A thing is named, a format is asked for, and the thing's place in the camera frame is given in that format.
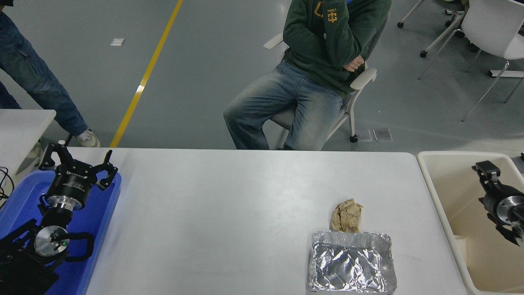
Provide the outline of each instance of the person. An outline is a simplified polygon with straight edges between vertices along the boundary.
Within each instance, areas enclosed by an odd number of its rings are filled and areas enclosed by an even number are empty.
[[[236,148],[269,149],[264,122],[296,106],[283,149],[321,150],[390,7],[391,0],[292,0],[283,62],[224,111]]]
[[[89,129],[68,92],[3,12],[4,6],[13,6],[13,0],[0,0],[0,68],[42,108],[55,110],[55,120],[81,146],[99,147],[98,137]],[[1,82],[0,108],[21,109]]]

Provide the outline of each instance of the hoodie sleeve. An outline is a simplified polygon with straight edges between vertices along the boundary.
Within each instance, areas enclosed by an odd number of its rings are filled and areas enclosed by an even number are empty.
[[[326,32],[326,50],[331,64],[343,67],[351,62],[369,44],[384,21],[389,5],[372,5],[384,0],[369,0],[358,17],[350,19],[346,0],[324,0],[324,28]]]
[[[306,0],[292,0],[284,26],[284,42],[294,52],[315,61],[328,59],[325,41],[307,28],[308,8]]]

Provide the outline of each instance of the jeans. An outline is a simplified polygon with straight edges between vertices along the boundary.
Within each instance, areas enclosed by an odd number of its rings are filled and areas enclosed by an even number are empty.
[[[224,111],[236,148],[269,150],[264,122],[292,106],[295,116],[283,148],[321,150],[338,119],[342,97],[285,62],[248,86]]]
[[[55,120],[64,130],[77,136],[88,128],[62,84],[11,19],[1,12],[0,69],[10,75],[43,109],[55,110]],[[21,109],[1,82],[0,108]]]

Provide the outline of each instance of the yellow floor line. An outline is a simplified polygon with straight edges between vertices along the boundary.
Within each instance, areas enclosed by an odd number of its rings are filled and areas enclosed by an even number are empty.
[[[122,135],[124,135],[124,132],[126,131],[127,125],[129,124],[129,121],[131,120],[131,117],[133,116],[133,113],[135,112],[135,108],[138,104],[138,101],[140,100],[140,97],[142,96],[142,92],[144,91],[144,88],[146,87],[147,81],[149,80],[149,77],[151,76],[151,72],[153,72],[153,68],[155,67],[155,64],[157,63],[158,56],[160,55],[160,52],[162,52],[162,48],[164,46],[164,43],[166,42],[167,36],[169,35],[169,31],[171,31],[171,27],[173,25],[174,19],[177,17],[178,11],[180,10],[180,6],[182,6],[182,2],[183,0],[178,0],[178,3],[173,10],[173,13],[171,14],[171,17],[169,18],[169,21],[166,25],[166,28],[164,29],[162,37],[160,38],[160,41],[158,42],[157,49],[155,49],[155,53],[153,54],[153,57],[151,57],[151,60],[149,61],[149,65],[147,66],[146,72],[144,73],[144,76],[142,77],[142,81],[140,81],[140,85],[138,85],[138,88],[136,89],[135,95],[133,96],[133,100],[131,101],[131,104],[129,104],[126,114],[124,115],[122,122],[120,122],[120,126],[116,130],[115,137],[113,137],[113,140],[111,141],[111,144],[109,145],[110,148],[116,148],[118,146],[118,144],[120,143],[120,140],[122,139]]]

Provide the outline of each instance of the hand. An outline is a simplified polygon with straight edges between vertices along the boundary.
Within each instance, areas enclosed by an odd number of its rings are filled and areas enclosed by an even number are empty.
[[[358,67],[364,64],[364,59],[362,56],[358,55],[352,62],[344,66],[344,69],[350,72],[354,72]]]

